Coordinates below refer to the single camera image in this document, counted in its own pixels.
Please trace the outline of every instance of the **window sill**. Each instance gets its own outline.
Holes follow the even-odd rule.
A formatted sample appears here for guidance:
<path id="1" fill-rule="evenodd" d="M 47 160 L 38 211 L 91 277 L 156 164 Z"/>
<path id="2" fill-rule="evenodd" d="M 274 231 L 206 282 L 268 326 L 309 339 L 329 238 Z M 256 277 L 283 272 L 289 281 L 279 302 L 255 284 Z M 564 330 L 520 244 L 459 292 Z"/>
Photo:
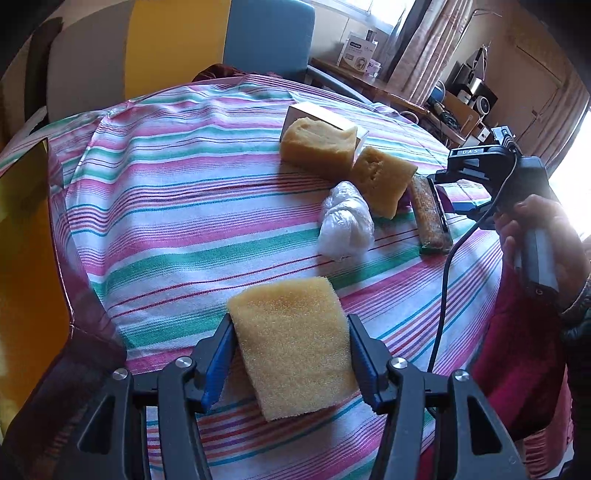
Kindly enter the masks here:
<path id="1" fill-rule="evenodd" d="M 377 28 L 378 30 L 384 32 L 386 35 L 390 35 L 392 33 L 392 30 L 394 29 L 392 25 L 381 21 L 378 17 L 360 11 L 353 6 L 337 2 L 336 0 L 304 0 L 304 2 L 314 7 L 327 8 L 328 10 L 332 10 L 334 12 L 346 15 L 347 17 L 352 18 L 353 20 L 357 20 L 367 25 L 368 27 Z"/>

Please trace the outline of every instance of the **human hand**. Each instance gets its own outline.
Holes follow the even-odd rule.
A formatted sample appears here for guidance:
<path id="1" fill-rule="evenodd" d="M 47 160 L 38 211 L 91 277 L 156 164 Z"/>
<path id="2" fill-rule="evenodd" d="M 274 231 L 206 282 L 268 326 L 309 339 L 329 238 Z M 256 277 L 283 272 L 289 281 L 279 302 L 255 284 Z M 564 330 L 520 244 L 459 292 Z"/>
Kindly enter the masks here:
<path id="1" fill-rule="evenodd" d="M 495 214 L 495 227 L 501 240 L 503 262 L 513 268 L 515 250 L 521 240 L 519 219 L 546 228 L 550 235 L 556 263 L 558 303 L 569 307 L 579 296 L 591 270 L 583 244 L 558 202 L 530 195 L 515 204 L 512 214 Z"/>

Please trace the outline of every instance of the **sponge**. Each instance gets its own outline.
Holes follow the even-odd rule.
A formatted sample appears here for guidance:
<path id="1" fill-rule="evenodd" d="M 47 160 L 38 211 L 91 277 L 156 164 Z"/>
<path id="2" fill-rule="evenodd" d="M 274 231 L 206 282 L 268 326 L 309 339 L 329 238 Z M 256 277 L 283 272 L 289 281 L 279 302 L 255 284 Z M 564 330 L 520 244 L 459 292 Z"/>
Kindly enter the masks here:
<path id="1" fill-rule="evenodd" d="M 372 214 L 394 218 L 398 201 L 417 167 L 374 147 L 365 147 L 355 162 L 349 181 L 357 187 Z"/>
<path id="2" fill-rule="evenodd" d="M 346 180 L 355 156 L 357 127 L 339 130 L 311 118 L 293 122 L 281 139 L 281 161 L 326 180 Z"/>
<path id="3" fill-rule="evenodd" d="M 336 405 L 358 389 L 349 324 L 326 278 L 247 288 L 228 312 L 267 421 Z"/>

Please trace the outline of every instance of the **blue gripper pad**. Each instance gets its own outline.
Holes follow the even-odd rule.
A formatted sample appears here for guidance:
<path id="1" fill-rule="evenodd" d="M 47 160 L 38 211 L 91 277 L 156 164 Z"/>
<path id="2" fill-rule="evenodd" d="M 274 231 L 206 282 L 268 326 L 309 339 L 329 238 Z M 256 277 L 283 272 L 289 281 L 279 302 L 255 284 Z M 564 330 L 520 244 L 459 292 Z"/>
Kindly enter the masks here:
<path id="1" fill-rule="evenodd" d="M 388 347 L 371 338 L 357 315 L 348 315 L 351 363 L 363 401 L 381 415 L 390 411 L 397 389 L 388 379 Z"/>
<path id="2" fill-rule="evenodd" d="M 201 407 L 207 412 L 219 400 L 238 339 L 230 314 L 227 313 L 209 338 L 197 343 L 193 355 L 196 363 L 195 384 L 203 391 Z"/>

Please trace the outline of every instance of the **blue cushion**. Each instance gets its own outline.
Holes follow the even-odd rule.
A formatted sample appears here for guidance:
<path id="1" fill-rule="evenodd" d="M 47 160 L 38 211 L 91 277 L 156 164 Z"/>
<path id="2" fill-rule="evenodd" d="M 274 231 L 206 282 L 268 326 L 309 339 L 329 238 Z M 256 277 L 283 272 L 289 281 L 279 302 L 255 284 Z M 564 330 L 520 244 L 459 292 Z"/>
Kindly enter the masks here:
<path id="1" fill-rule="evenodd" d="M 223 62 L 301 82 L 314 20 L 314 7 L 300 0 L 232 0 Z"/>

